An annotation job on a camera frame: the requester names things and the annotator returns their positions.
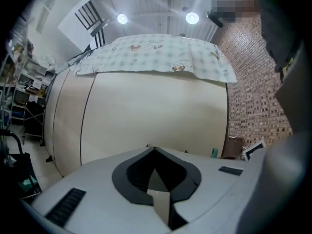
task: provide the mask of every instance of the patterned blanket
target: patterned blanket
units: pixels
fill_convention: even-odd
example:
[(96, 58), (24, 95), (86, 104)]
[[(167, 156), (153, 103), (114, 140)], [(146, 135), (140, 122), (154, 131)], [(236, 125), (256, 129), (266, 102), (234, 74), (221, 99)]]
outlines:
[(206, 41), (148, 34), (116, 39), (76, 61), (77, 75), (110, 71), (192, 72), (200, 79), (236, 82), (219, 48)]

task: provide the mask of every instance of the floor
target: floor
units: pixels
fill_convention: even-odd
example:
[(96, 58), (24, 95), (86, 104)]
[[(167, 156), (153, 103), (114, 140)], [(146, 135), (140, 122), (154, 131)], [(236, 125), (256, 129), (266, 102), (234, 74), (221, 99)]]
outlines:
[(237, 83), (228, 84), (229, 136), (249, 145), (264, 136), (267, 145), (292, 134), (284, 111), (275, 98), (281, 85), (275, 62), (261, 35), (260, 16), (225, 24), (212, 43), (231, 63)]
[[(16, 135), (19, 135), (19, 131), (22, 126), (11, 125), (11, 131)], [(17, 142), (9, 137), (7, 139), (7, 144), (10, 149), (11, 154), (19, 154), (19, 148)], [(37, 181), (42, 189), (42, 191), (47, 190), (50, 186), (62, 179), (62, 175), (57, 170), (53, 162), (45, 162), (49, 157), (49, 153), (45, 147), (40, 147), (40, 141), (38, 138), (31, 136), (26, 136), (25, 144), (22, 145), (24, 153), (30, 154), (30, 159), (33, 165)]]

